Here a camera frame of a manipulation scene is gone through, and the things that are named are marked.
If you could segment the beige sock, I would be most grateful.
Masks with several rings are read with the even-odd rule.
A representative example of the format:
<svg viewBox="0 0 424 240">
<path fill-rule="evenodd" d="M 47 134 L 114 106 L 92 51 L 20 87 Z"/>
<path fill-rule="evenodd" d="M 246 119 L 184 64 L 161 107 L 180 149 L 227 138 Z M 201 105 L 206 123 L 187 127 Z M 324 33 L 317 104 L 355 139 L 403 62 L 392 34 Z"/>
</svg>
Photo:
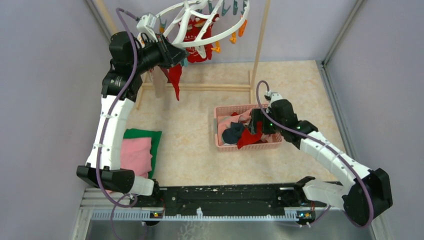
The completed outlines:
<svg viewBox="0 0 424 240">
<path fill-rule="evenodd" d="M 168 78 L 160 67 L 155 67 L 149 73 L 150 81 L 156 98 L 162 98 L 167 91 Z"/>
</svg>

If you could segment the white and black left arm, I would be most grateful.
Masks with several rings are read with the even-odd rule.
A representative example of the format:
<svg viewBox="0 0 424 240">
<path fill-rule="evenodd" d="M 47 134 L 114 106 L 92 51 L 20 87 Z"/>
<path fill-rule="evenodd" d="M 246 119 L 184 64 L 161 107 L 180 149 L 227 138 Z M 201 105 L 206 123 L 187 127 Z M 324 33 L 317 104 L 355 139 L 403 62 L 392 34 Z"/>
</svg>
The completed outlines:
<svg viewBox="0 0 424 240">
<path fill-rule="evenodd" d="M 141 45 L 125 31 L 111 36 L 108 49 L 110 68 L 102 80 L 96 137 L 86 163 L 77 167 L 76 175 L 95 188 L 141 196 L 147 206 L 154 207 L 161 198 L 154 189 L 155 182 L 121 167 L 126 124 L 143 83 L 141 75 L 155 67 L 174 67 L 189 54 L 161 34 L 157 41 L 147 40 Z"/>
</svg>

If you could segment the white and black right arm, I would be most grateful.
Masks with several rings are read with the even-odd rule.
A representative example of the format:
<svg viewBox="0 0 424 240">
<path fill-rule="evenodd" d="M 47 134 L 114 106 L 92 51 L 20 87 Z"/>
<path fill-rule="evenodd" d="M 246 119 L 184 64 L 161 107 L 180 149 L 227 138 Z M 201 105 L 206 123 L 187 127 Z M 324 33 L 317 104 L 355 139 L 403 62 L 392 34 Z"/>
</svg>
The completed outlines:
<svg viewBox="0 0 424 240">
<path fill-rule="evenodd" d="M 342 209 L 358 227 L 367 227 L 393 206 L 388 173 L 382 168 L 372 170 L 338 149 L 311 122 L 299 120 L 287 99 L 253 108 L 247 128 L 253 135 L 280 134 L 337 178 L 337 183 L 311 176 L 299 180 L 293 192 L 297 205 L 307 206 L 314 201 Z"/>
</svg>

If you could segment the pink plastic basket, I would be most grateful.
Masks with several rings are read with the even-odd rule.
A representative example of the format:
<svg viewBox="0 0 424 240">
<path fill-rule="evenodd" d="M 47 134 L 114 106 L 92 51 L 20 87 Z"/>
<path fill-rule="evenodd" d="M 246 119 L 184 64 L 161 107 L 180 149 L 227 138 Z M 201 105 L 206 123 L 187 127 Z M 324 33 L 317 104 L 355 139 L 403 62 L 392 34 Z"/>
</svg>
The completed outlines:
<svg viewBox="0 0 424 240">
<path fill-rule="evenodd" d="M 272 134 L 263 137 L 263 143 L 255 143 L 238 148 L 236 144 L 227 144 L 222 140 L 224 127 L 229 127 L 234 122 L 236 116 L 240 116 L 239 120 L 246 120 L 251 109 L 259 109 L 257 104 L 227 105 L 214 108 L 213 131 L 215 145 L 220 152 L 247 151 L 247 150 L 268 150 L 276 149 L 283 142 L 280 134 Z"/>
</svg>

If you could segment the red santa sock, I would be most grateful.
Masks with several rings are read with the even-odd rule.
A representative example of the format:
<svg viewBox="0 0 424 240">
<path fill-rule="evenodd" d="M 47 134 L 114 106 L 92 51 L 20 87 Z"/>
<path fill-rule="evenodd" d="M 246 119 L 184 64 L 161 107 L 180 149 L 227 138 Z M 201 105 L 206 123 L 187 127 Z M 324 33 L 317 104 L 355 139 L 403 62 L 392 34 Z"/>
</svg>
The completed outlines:
<svg viewBox="0 0 424 240">
<path fill-rule="evenodd" d="M 256 127 L 254 129 L 258 128 L 258 132 L 256 134 L 252 134 L 250 132 L 250 129 L 246 125 L 241 134 L 240 139 L 237 142 L 237 148 L 241 149 L 244 146 L 265 143 L 265 141 L 263 140 L 262 126 L 262 121 L 257 122 Z"/>
<path fill-rule="evenodd" d="M 177 64 L 174 67 L 171 67 L 168 70 L 168 78 L 169 81 L 171 83 L 171 85 L 173 86 L 174 92 L 175 92 L 175 97 L 176 100 L 179 101 L 180 100 L 180 79 L 181 79 L 181 75 L 182 75 L 182 69 L 183 67 L 180 64 Z"/>
</svg>

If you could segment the white plastic clip hanger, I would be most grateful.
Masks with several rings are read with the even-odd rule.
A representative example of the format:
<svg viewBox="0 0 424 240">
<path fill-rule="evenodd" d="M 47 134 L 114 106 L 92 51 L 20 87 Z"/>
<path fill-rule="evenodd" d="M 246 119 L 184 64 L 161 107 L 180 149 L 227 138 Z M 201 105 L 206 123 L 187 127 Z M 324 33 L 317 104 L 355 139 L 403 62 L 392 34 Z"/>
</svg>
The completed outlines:
<svg viewBox="0 0 424 240">
<path fill-rule="evenodd" d="M 184 0 L 180 3 L 176 3 L 165 8 L 157 14 L 154 14 L 158 20 L 165 14 L 175 9 L 179 9 L 179 13 L 165 28 L 164 32 L 156 35 L 163 35 L 163 37 L 166 38 L 175 27 L 179 27 L 177 35 L 173 39 L 173 41 L 171 41 L 171 44 L 178 48 L 199 47 L 208 44 L 213 44 L 216 41 L 220 41 L 221 39 L 229 37 L 231 34 L 235 33 L 243 24 L 243 22 L 248 18 L 248 14 L 250 11 L 250 2 L 248 0 L 244 0 L 241 9 L 241 18 L 235 24 L 233 24 L 232 27 L 217 35 L 213 35 L 208 38 L 203 38 L 209 26 L 213 24 L 213 19 L 215 15 L 218 14 L 219 10 L 222 10 L 224 8 L 224 1 L 217 0 L 216 4 L 213 6 L 212 10 L 210 10 L 208 14 L 198 12 L 198 10 L 202 10 L 205 7 L 208 7 L 211 2 L 211 0 Z M 191 19 L 191 17 L 198 18 L 199 20 L 204 20 L 205 22 L 194 40 L 184 41 L 189 26 L 189 20 Z"/>
</svg>

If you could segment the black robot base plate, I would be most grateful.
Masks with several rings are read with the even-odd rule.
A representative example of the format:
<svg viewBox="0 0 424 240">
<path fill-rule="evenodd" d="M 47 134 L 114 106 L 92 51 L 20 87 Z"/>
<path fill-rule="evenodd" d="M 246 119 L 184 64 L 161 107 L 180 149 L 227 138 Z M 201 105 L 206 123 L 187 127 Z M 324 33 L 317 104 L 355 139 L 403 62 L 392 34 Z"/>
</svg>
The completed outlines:
<svg viewBox="0 0 424 240">
<path fill-rule="evenodd" d="M 156 186 L 153 195 L 139 195 L 130 203 L 139 208 L 188 203 L 265 203 L 283 208 L 325 206 L 307 200 L 294 183 Z"/>
</svg>

